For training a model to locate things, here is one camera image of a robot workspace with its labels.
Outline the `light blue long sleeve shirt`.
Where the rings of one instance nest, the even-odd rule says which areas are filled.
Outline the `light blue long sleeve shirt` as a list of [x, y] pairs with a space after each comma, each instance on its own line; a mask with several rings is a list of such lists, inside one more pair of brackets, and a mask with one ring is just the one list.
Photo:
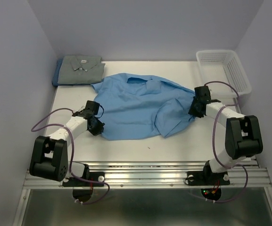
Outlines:
[[189, 109], [194, 91], [154, 75], [119, 73], [92, 84], [107, 140], [164, 138], [185, 130], [194, 120]]

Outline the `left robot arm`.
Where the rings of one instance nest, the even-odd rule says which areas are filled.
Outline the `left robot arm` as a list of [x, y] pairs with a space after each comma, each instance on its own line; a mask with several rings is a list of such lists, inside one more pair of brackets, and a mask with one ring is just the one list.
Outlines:
[[[87, 101], [86, 106], [73, 111], [65, 125], [52, 124], [59, 129], [48, 136], [38, 136], [33, 145], [29, 173], [44, 179], [62, 181], [68, 175], [72, 176], [74, 157], [74, 139], [88, 131], [93, 136], [101, 135], [104, 123], [98, 117], [99, 110], [104, 108], [97, 102]], [[68, 147], [72, 147], [71, 159], [68, 159]]]

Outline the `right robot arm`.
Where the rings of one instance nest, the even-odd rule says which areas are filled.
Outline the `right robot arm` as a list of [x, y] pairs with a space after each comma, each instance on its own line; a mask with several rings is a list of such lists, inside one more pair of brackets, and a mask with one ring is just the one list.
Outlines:
[[[212, 99], [208, 86], [195, 88], [189, 114], [198, 118], [208, 116], [214, 119], [212, 138], [214, 158], [207, 162], [208, 169], [202, 171], [204, 182], [212, 184], [219, 178], [219, 173], [263, 151], [258, 118], [254, 115], [240, 114], [228, 108], [220, 100]], [[215, 150], [215, 132], [218, 123], [225, 127], [224, 150], [219, 154]]]

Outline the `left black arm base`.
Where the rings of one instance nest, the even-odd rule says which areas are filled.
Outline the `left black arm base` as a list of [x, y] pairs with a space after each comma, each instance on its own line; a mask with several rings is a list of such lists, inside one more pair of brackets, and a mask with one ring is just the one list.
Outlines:
[[99, 182], [99, 178], [104, 178], [105, 173], [102, 171], [99, 172], [90, 172], [89, 178], [87, 179], [90, 182], [81, 181], [75, 177], [70, 177], [67, 181], [62, 182], [63, 187], [103, 187], [104, 184]]

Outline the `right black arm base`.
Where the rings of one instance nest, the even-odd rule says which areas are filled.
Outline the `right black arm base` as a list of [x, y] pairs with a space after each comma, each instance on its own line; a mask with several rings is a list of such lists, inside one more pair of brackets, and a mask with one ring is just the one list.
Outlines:
[[203, 171], [188, 171], [186, 174], [184, 183], [189, 186], [214, 186], [218, 182], [221, 186], [230, 185], [227, 172], [206, 175]]

